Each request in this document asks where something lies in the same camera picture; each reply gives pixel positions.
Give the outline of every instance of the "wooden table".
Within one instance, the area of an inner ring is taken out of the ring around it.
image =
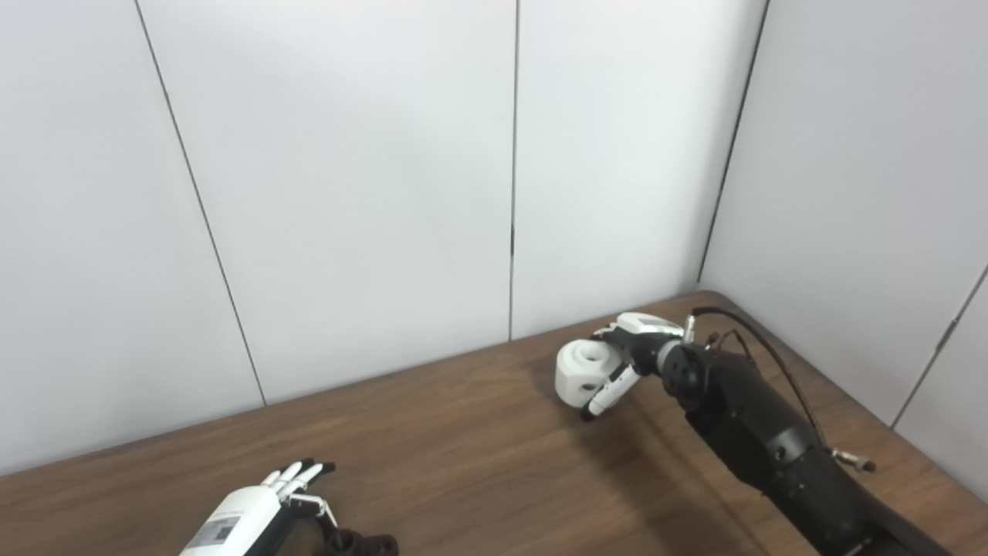
[[[698,293],[642,311],[682,322],[698,305],[736,310]],[[556,399],[556,350],[609,321],[0,478],[0,554],[177,555],[227,493],[305,456],[337,462],[310,492],[343,525],[394,534],[406,556],[813,554],[709,452],[658,380],[589,424]],[[697,338],[731,327],[704,317]],[[981,502],[777,346],[831,442],[878,462],[863,483],[956,554],[988,554]],[[283,554],[312,554],[317,541],[314,526],[300,527]]]

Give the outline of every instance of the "label sticker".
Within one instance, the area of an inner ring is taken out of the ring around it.
[[[238,515],[237,517],[224,517],[222,519],[214,519],[213,521],[203,523],[203,526],[200,527],[199,532],[196,533],[196,536],[192,537],[192,540],[189,541],[189,546],[186,548],[223,544],[226,542],[226,538],[230,536],[230,531],[233,530],[233,526],[236,525],[239,520],[240,516]]]

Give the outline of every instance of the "white wall panel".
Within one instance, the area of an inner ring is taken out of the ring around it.
[[[988,501],[988,290],[971,300],[895,429]]]
[[[269,400],[504,341],[514,0],[142,0]]]
[[[774,2],[701,284],[891,422],[984,265],[982,2]]]
[[[693,290],[764,5],[522,2],[514,337]]]
[[[261,405],[137,13],[0,3],[0,473]]]

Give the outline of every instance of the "black cable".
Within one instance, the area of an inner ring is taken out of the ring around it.
[[[827,438],[823,434],[823,428],[820,426],[820,422],[816,420],[816,415],[813,414],[813,410],[809,407],[809,402],[806,401],[806,396],[803,394],[802,389],[799,388],[799,384],[796,383],[796,379],[792,376],[792,373],[789,372],[789,368],[785,365],[785,362],[782,361],[782,357],[779,355],[776,349],[772,347],[769,341],[766,340],[765,337],[762,336],[762,334],[758,332],[754,326],[749,324],[740,316],[735,315],[734,313],[731,313],[726,309],[720,309],[719,307],[696,307],[693,309],[692,312],[690,312],[690,315],[694,317],[699,317],[702,315],[711,315],[711,314],[724,315],[725,317],[728,317],[732,321],[741,324],[741,326],[743,326],[746,330],[748,330],[748,332],[750,332],[751,335],[755,336],[755,339],[757,339],[759,343],[765,346],[765,350],[768,351],[769,355],[772,356],[772,359],[776,362],[776,365],[779,366],[779,370],[782,371],[782,375],[785,376],[785,379],[792,387],[792,391],[796,394],[796,398],[799,400],[799,404],[802,406],[803,412],[806,413],[806,418],[809,419],[810,426],[812,426],[813,429],[816,430],[817,436],[820,437],[820,442],[823,444],[823,447],[825,448],[828,447]]]
[[[741,336],[741,334],[738,333],[737,328],[732,328],[725,335],[723,335],[723,336],[720,337],[720,341],[717,343],[717,349],[721,349],[723,347],[723,345],[724,345],[724,340],[727,339],[731,335],[733,335],[735,338],[737,338],[738,343],[741,344],[741,349],[744,349],[744,355],[745,355],[745,357],[747,357],[748,359],[751,359],[752,361],[754,361],[755,358],[751,356],[751,351],[748,350],[748,342],[746,342],[744,340],[744,338]]]

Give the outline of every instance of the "robotic arm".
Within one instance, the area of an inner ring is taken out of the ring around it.
[[[233,491],[180,556],[274,556],[301,518],[314,518],[322,529],[322,556],[398,556],[394,537],[341,529],[325,500],[305,494],[334,469],[309,458],[272,471],[260,485]]]
[[[848,475],[838,462],[859,471],[873,471],[874,464],[827,446],[812,413],[796,411],[750,359],[694,344],[694,318],[704,313],[731,317],[782,363],[749,324],[717,308],[694,310],[686,327],[625,313],[590,340],[560,350],[556,392],[590,420],[641,377],[658,377],[734,476],[771,500],[821,555],[949,555]]]

